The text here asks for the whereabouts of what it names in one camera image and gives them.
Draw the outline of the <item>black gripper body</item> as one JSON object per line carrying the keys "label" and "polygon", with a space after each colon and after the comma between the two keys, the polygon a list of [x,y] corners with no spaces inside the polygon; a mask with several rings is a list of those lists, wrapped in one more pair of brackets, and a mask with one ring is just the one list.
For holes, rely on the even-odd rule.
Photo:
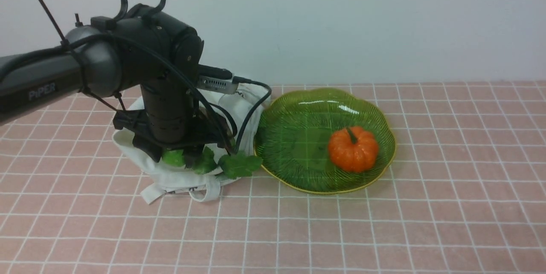
{"label": "black gripper body", "polygon": [[206,144],[224,147],[221,133],[233,137],[233,118],[225,110],[199,109],[187,120],[156,122],[144,109],[117,110],[113,117],[116,130],[127,129],[134,135],[129,144],[142,150],[156,163],[168,150],[181,150],[185,163],[196,163]]}

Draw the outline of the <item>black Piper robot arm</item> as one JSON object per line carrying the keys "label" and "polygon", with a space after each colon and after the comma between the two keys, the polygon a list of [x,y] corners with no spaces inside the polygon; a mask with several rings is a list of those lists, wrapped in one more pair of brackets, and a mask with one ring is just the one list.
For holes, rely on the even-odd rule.
{"label": "black Piper robot arm", "polygon": [[100,100],[139,86],[144,107],[117,109],[113,119],[130,146],[156,162],[182,150],[193,163],[206,144],[232,152],[226,120],[199,92],[201,77],[231,73],[199,64],[204,42],[193,27],[139,4],[123,19],[94,17],[66,38],[67,47],[1,58],[2,125],[74,93]]}

